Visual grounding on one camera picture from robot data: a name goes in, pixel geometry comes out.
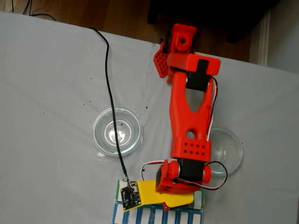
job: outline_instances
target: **black cable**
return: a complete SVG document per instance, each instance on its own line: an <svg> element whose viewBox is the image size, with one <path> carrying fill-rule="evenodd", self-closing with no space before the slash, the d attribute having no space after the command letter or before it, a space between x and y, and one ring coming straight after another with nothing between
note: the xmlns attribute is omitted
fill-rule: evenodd
<svg viewBox="0 0 299 224"><path fill-rule="evenodd" d="M23 11L23 15L26 15L26 12L27 12L29 3L30 3L30 0L28 0L27 4L26 4L26 6L25 6L25 9L24 9L24 11Z"/></svg>
<svg viewBox="0 0 299 224"><path fill-rule="evenodd" d="M29 15L31 15L32 0L30 0Z"/></svg>
<svg viewBox="0 0 299 224"><path fill-rule="evenodd" d="M39 15L45 15L45 16L51 17L52 20L56 21L56 19L53 16L46 14L46 13L36 13L36 14L31 14L30 16L39 16Z"/></svg>
<svg viewBox="0 0 299 224"><path fill-rule="evenodd" d="M116 117L115 117L115 110L114 110L114 103L113 103L113 98L112 98L112 93L111 93L111 89L110 89L110 84L109 84L109 78L108 78L108 71L107 71L107 61L108 61L108 52L109 52L109 43L106 40L106 38L95 28L91 28L92 30L94 30L97 34L99 34L104 41L107 44L107 50L106 50L106 57L105 57L105 75L106 75L106 82L107 82L107 88L108 88L108 92L109 92L109 97L110 97L110 102L111 102L111 109L112 109L112 117L113 117L113 126L114 126L114 133L115 133L115 141L116 141L116 149L117 149L117 153L118 156L120 158L121 161L121 167L122 167L122 171L124 173L124 175L126 176L127 180L128 180L128 184L129 186L131 186L130 184L130 180L128 178L128 174L127 174L127 170L125 167L125 164L123 162L122 156L121 156L121 150L120 150L120 146L118 143L118 136L117 136L117 128L116 128Z"/></svg>

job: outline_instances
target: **wall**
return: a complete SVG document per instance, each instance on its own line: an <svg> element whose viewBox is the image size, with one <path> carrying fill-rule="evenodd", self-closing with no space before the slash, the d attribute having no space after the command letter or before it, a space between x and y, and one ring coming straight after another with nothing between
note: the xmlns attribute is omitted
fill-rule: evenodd
<svg viewBox="0 0 299 224"><path fill-rule="evenodd" d="M299 73L299 1L282 0L270 11L267 66Z"/></svg>

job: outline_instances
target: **white fabric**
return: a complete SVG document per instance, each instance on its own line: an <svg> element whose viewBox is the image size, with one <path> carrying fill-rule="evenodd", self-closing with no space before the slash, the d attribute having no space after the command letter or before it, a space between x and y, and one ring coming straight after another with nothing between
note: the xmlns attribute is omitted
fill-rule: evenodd
<svg viewBox="0 0 299 224"><path fill-rule="evenodd" d="M144 162L169 157L171 86L152 62L158 45L104 36L115 105L143 126L142 146L124 158L139 179ZM1 224L111 222L124 175L92 140L94 120L110 107L105 51L92 30L0 13ZM295 223L299 76L222 58L217 80L214 126L236 133L244 157L223 188L207 193L204 222Z"/></svg>

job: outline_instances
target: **baseboard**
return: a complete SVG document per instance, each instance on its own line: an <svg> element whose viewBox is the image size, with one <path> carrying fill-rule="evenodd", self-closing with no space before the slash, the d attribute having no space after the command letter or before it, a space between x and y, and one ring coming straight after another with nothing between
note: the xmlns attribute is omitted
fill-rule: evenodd
<svg viewBox="0 0 299 224"><path fill-rule="evenodd" d="M250 41L249 62L267 66L270 28L270 11L268 11L253 28Z"/></svg>

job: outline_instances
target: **wire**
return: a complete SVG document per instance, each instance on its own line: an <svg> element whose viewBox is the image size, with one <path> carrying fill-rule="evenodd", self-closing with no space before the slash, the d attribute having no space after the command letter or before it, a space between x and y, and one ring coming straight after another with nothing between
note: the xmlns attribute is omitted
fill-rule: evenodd
<svg viewBox="0 0 299 224"><path fill-rule="evenodd" d="M197 186L199 186L199 187L201 187L201 188L203 188L203 189L206 189L206 190L217 190L217 189L219 189L219 188L221 188L224 184L225 184L225 182L226 182L226 180L228 179L228 170L225 168L225 166L221 163L221 162L219 162L219 161L211 161L211 162L208 162L206 165L210 165L210 164L212 164L212 163L219 163L220 165L222 165L223 166L223 168L225 169L225 178L224 178L224 180L222 181L222 183L220 184L220 185L218 185L217 187L208 187L208 186L205 186L205 185L201 185L201 184L199 184L199 183L195 183L195 182L191 182L191 181L186 181L186 180L184 180L184 179L180 179L180 178L177 178L177 180L180 180L180 181L182 181L182 182L185 182L185 183L190 183L190 184L195 184L195 185L197 185Z"/></svg>
<svg viewBox="0 0 299 224"><path fill-rule="evenodd" d="M151 162L146 162L144 163L142 166L141 166L141 170L140 170L140 176L141 176L141 179L144 181L144 178L143 178L143 172L144 172L144 166L145 165L151 165L151 164L163 164L164 163L164 160L156 160L156 161L151 161Z"/></svg>
<svg viewBox="0 0 299 224"><path fill-rule="evenodd" d="M210 131L211 131L211 127L212 127L212 123L213 123L213 111L214 111L214 105L215 105L215 100L217 98L218 95L218 82L214 77L211 77L213 79L214 82L214 98L213 98L213 104L212 104L212 110L211 110L211 117L210 117L210 123L207 129L207 133L206 133L206 140L208 141L210 138Z"/></svg>
<svg viewBox="0 0 299 224"><path fill-rule="evenodd" d="M26 4L26 6L25 6L25 9L24 9L24 11L23 11L23 15L26 15L26 12L27 12L29 3L30 3L30 0L28 0L27 4Z"/></svg>
<svg viewBox="0 0 299 224"><path fill-rule="evenodd" d="M109 43L107 41L107 39L95 28L91 28L92 30L94 30L98 35L100 35L103 40L106 42L107 45L107 49L106 49L106 57L105 57L105 75L106 75L106 82L107 82L107 88L108 88L108 92L109 92L109 96L110 96L110 102L111 102L111 109L112 109L112 117L113 117L113 126L114 126L114 134L115 134L115 141L116 141L116 149L117 149L117 153L118 156L120 158L121 161L121 167L122 167L122 171L124 173L124 175L127 178L128 184L131 188L132 185L130 183L130 180L128 178L128 174L127 174L127 170L126 170L126 166L123 162L122 156L121 156L121 150L120 150L120 146L119 146L119 142L118 142L118 136L117 136L117 128L116 128L116 117L115 117L115 110L114 110L114 103L113 103L113 98L112 98L112 93L111 93L111 89L110 89L110 84L109 84L109 78L108 78L108 71L107 71L107 62L108 62L108 52L109 52Z"/></svg>
<svg viewBox="0 0 299 224"><path fill-rule="evenodd" d="M39 15L45 15L45 16L51 17L52 20L56 21L56 19L53 16L46 14L46 13L31 14L30 16L39 16Z"/></svg>
<svg viewBox="0 0 299 224"><path fill-rule="evenodd" d="M29 15L31 15L32 0L30 0Z"/></svg>

